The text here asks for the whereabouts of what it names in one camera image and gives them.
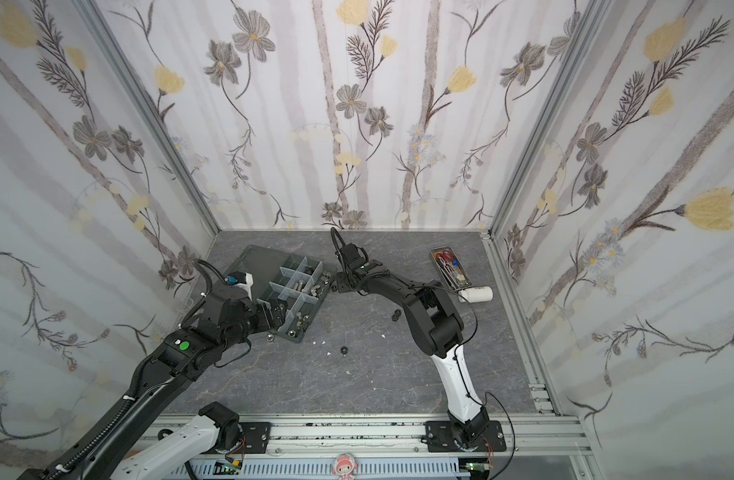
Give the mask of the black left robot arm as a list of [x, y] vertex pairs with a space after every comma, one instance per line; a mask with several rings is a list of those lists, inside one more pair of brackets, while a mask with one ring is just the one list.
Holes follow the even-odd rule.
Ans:
[[74, 446], [48, 466], [29, 468], [22, 479], [109, 479], [143, 433], [181, 393], [222, 357], [249, 337], [270, 329], [269, 317], [251, 297], [250, 273], [218, 273], [199, 259], [196, 270], [206, 282], [204, 295], [134, 370], [124, 395]]

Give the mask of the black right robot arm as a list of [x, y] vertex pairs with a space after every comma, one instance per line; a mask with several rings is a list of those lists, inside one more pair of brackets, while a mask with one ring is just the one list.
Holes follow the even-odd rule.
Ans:
[[468, 371], [464, 322], [449, 293], [437, 281], [423, 283], [392, 272], [364, 248], [346, 242], [335, 227], [330, 237], [340, 266], [336, 290], [377, 295], [398, 307], [415, 345], [431, 358], [439, 374], [453, 444], [461, 450], [473, 449], [485, 438], [490, 417]]

